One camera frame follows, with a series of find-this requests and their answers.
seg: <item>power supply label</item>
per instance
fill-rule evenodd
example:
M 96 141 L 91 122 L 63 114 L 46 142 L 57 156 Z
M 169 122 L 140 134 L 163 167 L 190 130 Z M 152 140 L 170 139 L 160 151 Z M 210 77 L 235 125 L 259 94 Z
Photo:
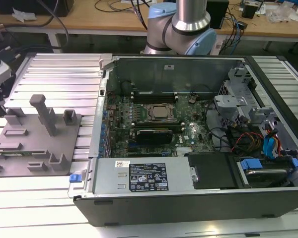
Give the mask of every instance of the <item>power supply label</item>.
M 168 191 L 165 163 L 130 164 L 129 190 L 131 192 Z

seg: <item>gray 3d-printed holder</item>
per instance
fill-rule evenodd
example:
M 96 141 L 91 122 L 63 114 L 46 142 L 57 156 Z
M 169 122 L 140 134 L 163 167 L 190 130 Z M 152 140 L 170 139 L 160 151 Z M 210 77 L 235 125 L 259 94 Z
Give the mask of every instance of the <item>gray 3d-printed holder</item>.
M 75 110 L 55 114 L 44 102 L 44 95 L 30 99 L 38 115 L 26 115 L 21 108 L 8 109 L 0 135 L 0 177 L 69 173 L 81 115 Z

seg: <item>screw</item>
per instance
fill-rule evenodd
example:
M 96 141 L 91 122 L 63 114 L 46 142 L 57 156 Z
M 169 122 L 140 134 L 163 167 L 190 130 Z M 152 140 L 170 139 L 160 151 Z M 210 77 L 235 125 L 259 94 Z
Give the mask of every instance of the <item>screw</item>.
M 192 178 L 193 182 L 198 182 L 199 181 L 198 176 L 196 176 L 196 175 L 191 175 L 191 178 Z

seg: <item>blue latch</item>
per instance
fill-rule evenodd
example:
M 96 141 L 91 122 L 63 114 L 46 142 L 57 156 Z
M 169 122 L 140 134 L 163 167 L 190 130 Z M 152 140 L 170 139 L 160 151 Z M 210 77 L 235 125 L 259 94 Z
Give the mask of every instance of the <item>blue latch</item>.
M 260 163 L 259 159 L 244 159 L 242 162 L 240 162 L 242 165 L 243 170 L 249 170 L 249 169 L 262 169 L 263 166 Z
M 81 182 L 82 175 L 72 174 L 70 175 L 70 182 Z
M 293 164 L 295 167 L 298 167 L 298 159 L 297 158 L 292 158 Z

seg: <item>cpu socket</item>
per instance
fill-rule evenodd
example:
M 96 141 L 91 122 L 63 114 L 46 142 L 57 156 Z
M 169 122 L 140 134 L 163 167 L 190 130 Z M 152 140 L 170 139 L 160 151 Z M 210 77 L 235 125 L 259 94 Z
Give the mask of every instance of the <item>cpu socket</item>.
M 148 111 L 148 121 L 176 121 L 171 104 L 152 104 L 145 108 Z

